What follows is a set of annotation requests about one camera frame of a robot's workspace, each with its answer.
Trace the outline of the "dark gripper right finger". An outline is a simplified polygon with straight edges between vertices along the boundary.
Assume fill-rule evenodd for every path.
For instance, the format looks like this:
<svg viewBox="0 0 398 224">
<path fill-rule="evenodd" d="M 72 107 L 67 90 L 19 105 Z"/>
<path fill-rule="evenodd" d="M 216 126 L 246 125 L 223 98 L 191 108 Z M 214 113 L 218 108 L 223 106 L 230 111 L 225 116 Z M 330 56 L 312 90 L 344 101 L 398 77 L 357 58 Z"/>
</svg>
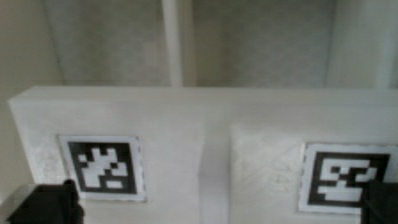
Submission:
<svg viewBox="0 0 398 224">
<path fill-rule="evenodd" d="M 360 224 L 398 224 L 398 183 L 373 180 L 364 188 Z"/>
</svg>

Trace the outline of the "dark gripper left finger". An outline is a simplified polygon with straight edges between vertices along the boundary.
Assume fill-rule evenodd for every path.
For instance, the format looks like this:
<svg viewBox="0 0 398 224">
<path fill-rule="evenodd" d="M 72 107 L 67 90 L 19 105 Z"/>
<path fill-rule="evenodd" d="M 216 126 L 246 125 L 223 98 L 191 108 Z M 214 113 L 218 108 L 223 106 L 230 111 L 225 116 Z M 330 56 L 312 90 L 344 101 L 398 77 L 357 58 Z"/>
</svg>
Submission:
<svg viewBox="0 0 398 224">
<path fill-rule="evenodd" d="M 3 224 L 83 224 L 76 184 L 24 185 L 3 202 Z"/>
</svg>

